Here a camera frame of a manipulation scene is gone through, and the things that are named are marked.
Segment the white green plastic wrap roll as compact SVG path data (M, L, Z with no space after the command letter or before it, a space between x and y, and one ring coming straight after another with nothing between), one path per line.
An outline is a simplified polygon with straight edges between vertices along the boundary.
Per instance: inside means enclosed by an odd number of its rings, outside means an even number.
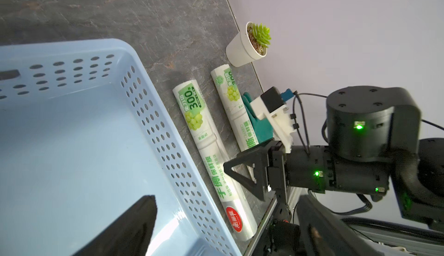
M256 234L258 225L241 185L224 171L224 163L229 160L228 153L197 81L179 84L173 89L173 94L234 235L240 241L250 240Z
M240 151L259 144L232 70L224 64L211 71L213 82L222 101Z

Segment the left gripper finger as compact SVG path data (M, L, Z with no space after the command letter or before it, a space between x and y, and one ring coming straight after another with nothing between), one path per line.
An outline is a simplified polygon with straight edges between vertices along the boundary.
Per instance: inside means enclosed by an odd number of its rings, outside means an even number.
M144 256L151 242L156 218L155 196L143 196L75 254L77 256Z

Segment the light blue plastic basket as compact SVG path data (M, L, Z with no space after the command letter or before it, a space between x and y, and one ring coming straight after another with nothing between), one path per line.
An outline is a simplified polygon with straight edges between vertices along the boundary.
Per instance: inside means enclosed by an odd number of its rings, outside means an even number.
M2 46L1 254L74 255L146 195L146 255L240 255L128 43Z

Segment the teal rubber glove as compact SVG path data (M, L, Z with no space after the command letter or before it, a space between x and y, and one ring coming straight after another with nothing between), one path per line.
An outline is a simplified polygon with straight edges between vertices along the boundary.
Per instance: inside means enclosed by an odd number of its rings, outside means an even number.
M256 117L250 104L253 101L251 95L248 92L243 93L242 100L252 123L258 142L263 143L269 139L272 139L274 137L273 128L266 118L263 120L259 120Z

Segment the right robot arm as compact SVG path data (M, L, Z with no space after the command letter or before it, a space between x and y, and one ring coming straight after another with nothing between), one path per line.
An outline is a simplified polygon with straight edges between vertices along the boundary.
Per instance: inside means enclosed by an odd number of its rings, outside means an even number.
M300 94L270 88L250 102L258 120L275 136L224 164L232 179L256 198L268 190L286 204L290 187L307 189L295 206L298 224L287 215L270 218L254 242L254 256L394 256L354 226L444 243L444 140L421 139L422 114L403 88L353 86L326 97L321 134L294 145L299 125L287 101Z

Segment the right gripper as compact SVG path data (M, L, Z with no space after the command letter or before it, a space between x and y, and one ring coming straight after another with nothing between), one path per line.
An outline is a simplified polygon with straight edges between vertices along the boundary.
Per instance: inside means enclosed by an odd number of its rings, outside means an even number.
M223 167L226 175L260 201L265 201L268 185L285 205L289 187L322 194L333 190L333 158L328 146L315 146L310 153L293 146L288 154L282 142L267 140L240 152Z

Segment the small potted succulent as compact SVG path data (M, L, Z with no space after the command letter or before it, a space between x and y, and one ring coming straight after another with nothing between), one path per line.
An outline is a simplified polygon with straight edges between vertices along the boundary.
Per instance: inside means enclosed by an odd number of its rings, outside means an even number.
M234 67L262 59L267 55L271 39L268 27L248 22L226 47L227 58Z

